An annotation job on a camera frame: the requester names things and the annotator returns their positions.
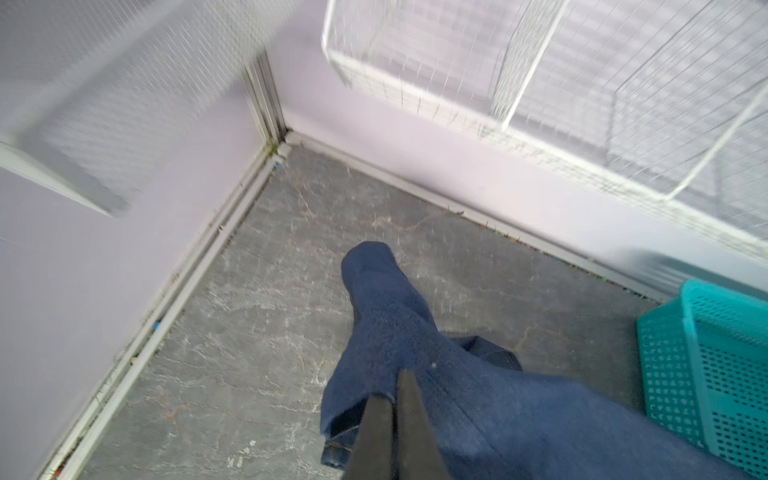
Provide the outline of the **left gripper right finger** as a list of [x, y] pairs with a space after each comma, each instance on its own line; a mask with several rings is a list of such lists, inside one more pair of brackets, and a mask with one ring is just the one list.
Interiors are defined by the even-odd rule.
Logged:
[[430, 425], [421, 389], [409, 370], [398, 374], [396, 418], [398, 478], [451, 479]]

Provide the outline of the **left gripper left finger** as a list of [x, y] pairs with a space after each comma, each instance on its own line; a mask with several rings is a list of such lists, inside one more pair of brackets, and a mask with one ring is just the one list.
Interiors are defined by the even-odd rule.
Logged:
[[392, 403], [371, 396], [366, 403], [344, 480], [391, 480], [396, 478], [393, 445], [395, 415]]

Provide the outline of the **dark blue denim trousers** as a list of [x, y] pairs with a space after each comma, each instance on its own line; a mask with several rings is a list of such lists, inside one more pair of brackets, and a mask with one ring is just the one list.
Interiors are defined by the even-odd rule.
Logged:
[[478, 336], [450, 338], [384, 243], [341, 263], [353, 331], [321, 402], [321, 460], [344, 469], [367, 399], [418, 382], [436, 443], [456, 479], [741, 479], [744, 472], [589, 389], [526, 373]]

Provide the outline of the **teal plastic basket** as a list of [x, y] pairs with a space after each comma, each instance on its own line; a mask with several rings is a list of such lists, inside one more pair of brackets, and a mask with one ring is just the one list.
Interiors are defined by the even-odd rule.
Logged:
[[766, 478], [766, 302], [689, 280], [636, 330], [647, 416]]

